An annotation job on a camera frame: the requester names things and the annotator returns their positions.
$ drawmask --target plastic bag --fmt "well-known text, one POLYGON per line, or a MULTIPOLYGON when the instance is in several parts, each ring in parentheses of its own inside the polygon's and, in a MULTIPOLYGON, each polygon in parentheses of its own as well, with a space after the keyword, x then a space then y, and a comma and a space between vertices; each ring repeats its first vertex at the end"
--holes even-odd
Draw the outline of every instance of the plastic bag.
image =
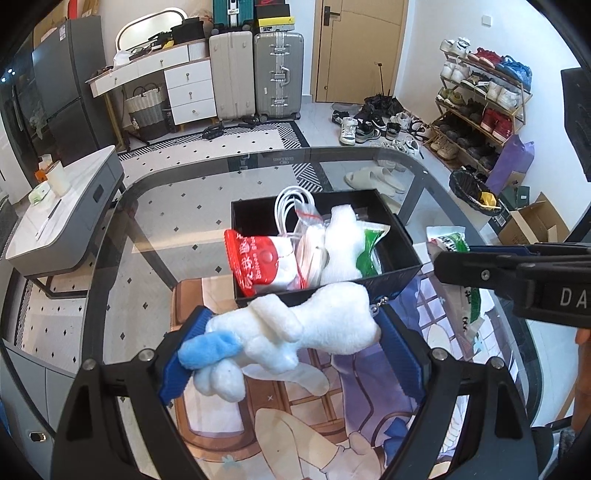
MULTIPOLYGON (((444 251, 468 252, 470 249, 466 243, 466 229, 459 226, 428 227, 427 250, 431 261, 444 251)), ((448 284, 443 284, 443 288, 450 323, 455 325, 455 330, 461 329, 466 340, 473 344, 484 323, 484 319, 480 317, 480 289, 448 284)))
POLYGON ((235 230, 226 230, 224 243, 230 268, 247 297, 303 287, 291 239, 242 236, 235 230))

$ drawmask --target blue sneaker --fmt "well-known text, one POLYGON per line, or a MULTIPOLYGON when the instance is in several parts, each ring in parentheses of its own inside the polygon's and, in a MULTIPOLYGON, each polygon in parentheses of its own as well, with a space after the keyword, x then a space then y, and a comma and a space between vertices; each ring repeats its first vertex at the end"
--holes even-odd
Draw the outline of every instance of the blue sneaker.
POLYGON ((531 78, 532 72, 531 68, 527 65, 523 65, 522 63, 515 61, 509 55, 503 57, 501 63, 496 65, 496 69, 500 72, 506 73, 507 75, 513 77, 514 79, 519 80, 523 83, 523 88, 528 92, 531 91, 531 78))

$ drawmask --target wooden door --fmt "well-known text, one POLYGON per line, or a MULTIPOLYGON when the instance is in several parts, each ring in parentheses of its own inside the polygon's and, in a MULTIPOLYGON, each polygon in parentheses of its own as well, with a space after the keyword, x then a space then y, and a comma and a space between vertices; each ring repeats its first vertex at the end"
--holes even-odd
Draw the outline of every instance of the wooden door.
POLYGON ((405 0, 322 2, 317 102, 363 103, 392 88, 398 65, 405 0))

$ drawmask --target luggage handle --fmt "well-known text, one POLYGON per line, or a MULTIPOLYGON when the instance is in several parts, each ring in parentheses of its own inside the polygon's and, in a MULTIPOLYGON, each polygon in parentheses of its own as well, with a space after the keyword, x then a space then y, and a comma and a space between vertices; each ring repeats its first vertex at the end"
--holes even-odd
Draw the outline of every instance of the luggage handle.
POLYGON ((272 82, 283 82, 282 86, 288 85, 291 82, 291 71, 287 67, 281 67, 281 71, 273 72, 273 78, 271 79, 272 82))

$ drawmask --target black bag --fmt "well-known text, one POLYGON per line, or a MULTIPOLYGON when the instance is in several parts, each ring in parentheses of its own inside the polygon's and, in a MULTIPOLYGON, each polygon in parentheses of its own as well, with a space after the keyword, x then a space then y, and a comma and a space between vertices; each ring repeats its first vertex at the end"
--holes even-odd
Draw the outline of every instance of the black bag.
POLYGON ((486 184, 480 181, 476 176, 465 168, 452 171, 449 177, 449 187, 452 192, 460 200, 464 200, 474 210, 482 213, 483 215, 494 217, 501 213, 502 207, 499 205, 499 198, 495 195, 496 207, 484 207, 479 199, 482 192, 492 192, 486 186, 486 184))
POLYGON ((173 32, 175 45, 205 38, 203 20, 199 17, 188 18, 183 23, 170 29, 173 32))

